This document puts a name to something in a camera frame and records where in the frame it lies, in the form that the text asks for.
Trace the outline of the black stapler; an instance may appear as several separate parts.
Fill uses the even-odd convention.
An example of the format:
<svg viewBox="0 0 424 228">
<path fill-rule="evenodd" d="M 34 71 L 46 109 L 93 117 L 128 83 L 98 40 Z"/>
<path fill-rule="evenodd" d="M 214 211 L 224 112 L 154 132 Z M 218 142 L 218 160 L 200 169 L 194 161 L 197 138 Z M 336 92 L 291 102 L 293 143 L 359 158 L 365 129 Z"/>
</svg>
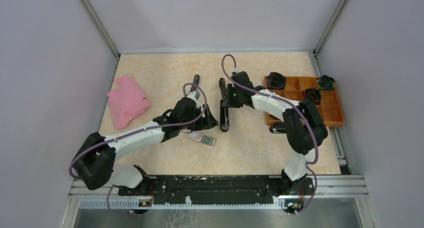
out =
<svg viewBox="0 0 424 228">
<path fill-rule="evenodd" d="M 225 79 L 221 77 L 218 81 L 220 93 L 221 93 L 221 100 L 220 100 L 220 130 L 222 132 L 227 132 L 229 130 L 229 116 L 228 116 L 228 107 L 224 106 L 224 101 L 226 97 L 226 83 Z"/>
</svg>

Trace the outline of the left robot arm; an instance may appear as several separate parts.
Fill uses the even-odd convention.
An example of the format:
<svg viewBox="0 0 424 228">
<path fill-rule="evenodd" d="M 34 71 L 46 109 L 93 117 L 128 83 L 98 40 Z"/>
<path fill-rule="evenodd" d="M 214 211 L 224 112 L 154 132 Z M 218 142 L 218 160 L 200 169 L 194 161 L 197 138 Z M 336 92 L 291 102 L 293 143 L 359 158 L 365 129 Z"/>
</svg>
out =
<svg viewBox="0 0 424 228">
<path fill-rule="evenodd" d="M 82 180 L 89 190 L 110 184 L 131 188 L 136 194 L 144 195 L 150 188 L 146 175 L 135 166 L 117 165 L 116 161 L 173 139 L 183 130 L 197 132 L 218 125 L 207 104 L 198 106 L 196 98 L 183 97 L 173 109 L 139 128 L 107 136 L 91 133 L 72 159 L 69 173 L 74 179 Z"/>
</svg>

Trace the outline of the blue stapler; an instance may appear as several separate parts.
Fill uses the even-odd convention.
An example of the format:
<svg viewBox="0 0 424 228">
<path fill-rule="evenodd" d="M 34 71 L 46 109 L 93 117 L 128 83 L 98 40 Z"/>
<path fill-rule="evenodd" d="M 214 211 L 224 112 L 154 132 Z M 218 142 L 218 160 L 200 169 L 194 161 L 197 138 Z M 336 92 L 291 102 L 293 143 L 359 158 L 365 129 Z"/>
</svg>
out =
<svg viewBox="0 0 424 228">
<path fill-rule="evenodd" d="M 191 89 L 190 89 L 190 93 L 193 93 L 194 92 L 194 94 L 195 94 L 195 96 L 197 98 L 200 97 L 200 94 L 198 92 L 199 83 L 200 83 L 200 75 L 199 74 L 195 74 L 194 75 L 194 78 L 193 78 L 192 86 L 191 86 Z"/>
</svg>

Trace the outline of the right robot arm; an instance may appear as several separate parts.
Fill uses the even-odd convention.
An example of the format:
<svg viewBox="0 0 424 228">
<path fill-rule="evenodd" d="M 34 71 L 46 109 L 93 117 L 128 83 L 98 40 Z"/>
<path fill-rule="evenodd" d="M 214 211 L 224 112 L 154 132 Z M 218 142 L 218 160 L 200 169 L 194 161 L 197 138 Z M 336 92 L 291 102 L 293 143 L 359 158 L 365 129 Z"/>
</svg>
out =
<svg viewBox="0 0 424 228">
<path fill-rule="evenodd" d="M 249 106 L 282 121 L 283 133 L 292 149 L 281 173 L 281 187 L 287 194 L 295 194 L 307 175 L 309 165 L 317 163 L 319 146 L 328 131 L 315 103 L 311 100 L 291 100 L 264 86 L 253 86 L 244 71 L 233 73 L 231 83 L 218 81 L 222 110 Z"/>
</svg>

